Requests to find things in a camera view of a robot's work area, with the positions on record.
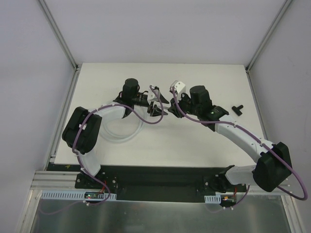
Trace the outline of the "black T-shaped hose fitting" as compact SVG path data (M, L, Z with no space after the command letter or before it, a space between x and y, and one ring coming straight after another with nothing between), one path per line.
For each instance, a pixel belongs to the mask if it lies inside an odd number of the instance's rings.
M233 111L237 116L241 116L241 115L242 115L241 109L243 109L243 108L244 108L243 105L232 106L232 107L231 107L232 111Z

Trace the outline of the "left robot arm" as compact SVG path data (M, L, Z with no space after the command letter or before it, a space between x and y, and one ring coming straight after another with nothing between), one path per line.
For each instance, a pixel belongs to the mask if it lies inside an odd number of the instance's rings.
M167 113L164 105L169 101L163 97L157 86L140 92L138 80L126 79L122 91L109 104L94 110L77 107L73 111L62 139L77 157L81 170L87 174L86 183L93 189L99 188L103 178L99 173L101 165L96 158L96 143L99 136L110 142L126 142L135 137L149 124L147 116L163 118ZM139 118L137 129L128 135L120 135L108 129L108 123L128 117L134 113Z

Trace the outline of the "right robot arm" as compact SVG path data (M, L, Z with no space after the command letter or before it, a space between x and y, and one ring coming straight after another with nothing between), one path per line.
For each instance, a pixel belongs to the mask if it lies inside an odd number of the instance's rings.
M168 112L177 118L200 123L242 149L254 161L253 166L231 165L224 168L210 182L210 188L224 193L238 184L257 185L266 192L279 188L293 174L288 147L262 139L241 126L224 108L214 105L209 92L197 85L185 92L183 82L174 82L170 87L173 99Z

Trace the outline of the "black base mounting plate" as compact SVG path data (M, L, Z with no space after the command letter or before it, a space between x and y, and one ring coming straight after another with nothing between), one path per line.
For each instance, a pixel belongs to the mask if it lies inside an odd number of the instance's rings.
M77 172L76 189L101 189L117 200L202 203L205 196L246 191L246 181L225 181L225 167L102 166L93 180L79 165L50 164L48 171Z

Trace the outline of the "left aluminium frame post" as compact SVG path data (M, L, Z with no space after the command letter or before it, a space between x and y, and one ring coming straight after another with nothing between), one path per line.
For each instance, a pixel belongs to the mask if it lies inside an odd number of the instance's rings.
M45 16L60 48L62 49L64 55L66 56L67 60L69 61L70 65L72 66L72 68L74 70L78 70L79 69L79 64L76 62L76 60L74 59L58 25L56 20L54 19L51 10L49 9L49 6L47 5L45 0L37 0L36 1L39 5L39 7L41 8L43 15Z

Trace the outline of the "aluminium frame post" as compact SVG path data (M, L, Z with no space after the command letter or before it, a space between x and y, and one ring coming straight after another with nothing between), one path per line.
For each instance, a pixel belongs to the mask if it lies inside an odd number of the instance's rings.
M45 0L37 0L36 1L39 5L39 7L41 8L43 15L45 16L60 48L62 49L64 55L66 56L67 60L69 61L70 65L72 66L72 68L74 70L78 70L79 69L79 64L76 62L76 60L74 59L58 25L56 20L54 19L51 10L49 9L49 6L47 5Z
M264 34L262 40L260 41L258 47L255 50L255 53L253 54L251 60L245 67L246 73L248 74L256 61L258 60L259 56L262 54L264 48L267 46L269 40L272 38L274 32L278 28L280 22L282 21L283 17L289 10L290 6L294 3L294 0L285 0L283 4L281 5L280 9L278 10L276 16L274 17L273 21L271 22L270 26L268 27L268 30Z

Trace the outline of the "right aluminium frame post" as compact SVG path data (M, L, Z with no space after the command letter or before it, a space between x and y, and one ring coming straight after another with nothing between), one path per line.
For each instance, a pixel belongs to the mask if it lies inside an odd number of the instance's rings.
M260 41L258 47L255 50L255 53L253 54L251 60L245 67L246 73L248 74L256 61L258 60L259 56L262 54L264 48L267 46L269 40L272 38L274 32L278 28L280 22L282 21L283 17L289 10L290 6L294 3L294 0L285 0L283 4L281 5L280 9L278 10L276 16L274 17L273 21L271 22L270 26L268 27L268 30L264 34L262 40Z

